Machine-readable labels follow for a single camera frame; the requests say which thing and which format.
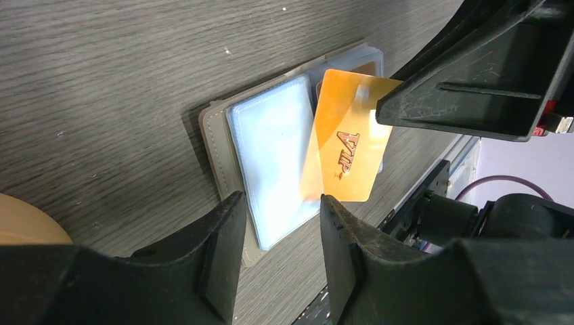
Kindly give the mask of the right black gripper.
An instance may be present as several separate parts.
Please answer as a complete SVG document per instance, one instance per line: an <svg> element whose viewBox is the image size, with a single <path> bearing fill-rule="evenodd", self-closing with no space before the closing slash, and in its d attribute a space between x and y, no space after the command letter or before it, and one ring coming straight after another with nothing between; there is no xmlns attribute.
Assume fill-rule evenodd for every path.
<svg viewBox="0 0 574 325"><path fill-rule="evenodd" d="M526 142L573 131L573 2L543 1L526 20L423 82L403 82L378 101L383 125ZM573 209L530 194L484 207L447 197L442 160L379 230L406 242L454 238L547 240L573 250Z"/></svg>

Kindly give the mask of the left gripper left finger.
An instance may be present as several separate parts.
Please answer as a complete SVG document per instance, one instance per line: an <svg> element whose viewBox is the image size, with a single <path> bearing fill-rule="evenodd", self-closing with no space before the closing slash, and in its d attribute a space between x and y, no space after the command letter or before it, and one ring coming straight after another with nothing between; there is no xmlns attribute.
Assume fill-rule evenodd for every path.
<svg viewBox="0 0 574 325"><path fill-rule="evenodd" d="M1 247L2 324L231 324L247 207L236 191L130 257L71 244Z"/></svg>

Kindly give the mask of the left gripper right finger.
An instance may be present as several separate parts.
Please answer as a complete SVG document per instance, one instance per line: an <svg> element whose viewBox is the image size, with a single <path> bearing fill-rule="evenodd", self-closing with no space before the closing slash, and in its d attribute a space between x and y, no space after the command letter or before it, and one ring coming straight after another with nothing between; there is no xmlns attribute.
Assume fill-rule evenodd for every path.
<svg viewBox="0 0 574 325"><path fill-rule="evenodd" d="M321 199L334 324L572 324L573 250L454 238L426 253Z"/></svg>

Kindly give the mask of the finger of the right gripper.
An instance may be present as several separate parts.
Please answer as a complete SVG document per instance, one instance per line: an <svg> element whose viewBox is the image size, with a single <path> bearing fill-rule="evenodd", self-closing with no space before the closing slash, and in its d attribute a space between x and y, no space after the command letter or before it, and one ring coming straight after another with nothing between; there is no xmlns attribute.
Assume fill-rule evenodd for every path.
<svg viewBox="0 0 574 325"><path fill-rule="evenodd" d="M539 9L543 1L463 1L448 23L392 77L423 82L494 41Z"/></svg>

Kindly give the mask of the gold credit card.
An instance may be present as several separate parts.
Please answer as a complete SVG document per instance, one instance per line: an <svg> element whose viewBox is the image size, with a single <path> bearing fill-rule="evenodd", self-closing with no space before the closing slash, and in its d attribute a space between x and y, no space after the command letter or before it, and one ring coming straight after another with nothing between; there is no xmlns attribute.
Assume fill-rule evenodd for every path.
<svg viewBox="0 0 574 325"><path fill-rule="evenodd" d="M401 81L328 69L321 83L299 193L343 202L370 197L392 128L376 121L379 100Z"/></svg>
<svg viewBox="0 0 574 325"><path fill-rule="evenodd" d="M365 64L361 64L361 65L349 70L349 72L372 75L372 76L378 76L377 71L378 70L377 70L377 66L376 66L375 61L370 61L370 62L367 62ZM319 97L319 94L320 94L320 91L322 88L322 84L323 84L323 81L320 81L315 86L315 92L316 92L317 98Z"/></svg>

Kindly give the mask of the grey card holder wallet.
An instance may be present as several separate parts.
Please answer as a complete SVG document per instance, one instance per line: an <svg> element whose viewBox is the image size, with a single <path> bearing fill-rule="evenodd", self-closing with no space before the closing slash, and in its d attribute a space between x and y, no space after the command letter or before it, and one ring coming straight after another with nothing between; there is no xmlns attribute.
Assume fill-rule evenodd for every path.
<svg viewBox="0 0 574 325"><path fill-rule="evenodd" d="M299 193L318 100L315 86L330 68L349 71L370 61L382 76L383 52L358 41L215 99L200 112L220 197L235 191L247 197L246 267L317 215L319 202Z"/></svg>

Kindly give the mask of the orange oval tray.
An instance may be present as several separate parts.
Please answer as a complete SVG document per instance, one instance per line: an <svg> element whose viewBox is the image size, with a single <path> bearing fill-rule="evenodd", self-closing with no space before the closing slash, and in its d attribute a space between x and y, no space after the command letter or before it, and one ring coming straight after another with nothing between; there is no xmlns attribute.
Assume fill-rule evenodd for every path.
<svg viewBox="0 0 574 325"><path fill-rule="evenodd" d="M48 214L1 194L1 245L27 244L73 244L73 241Z"/></svg>

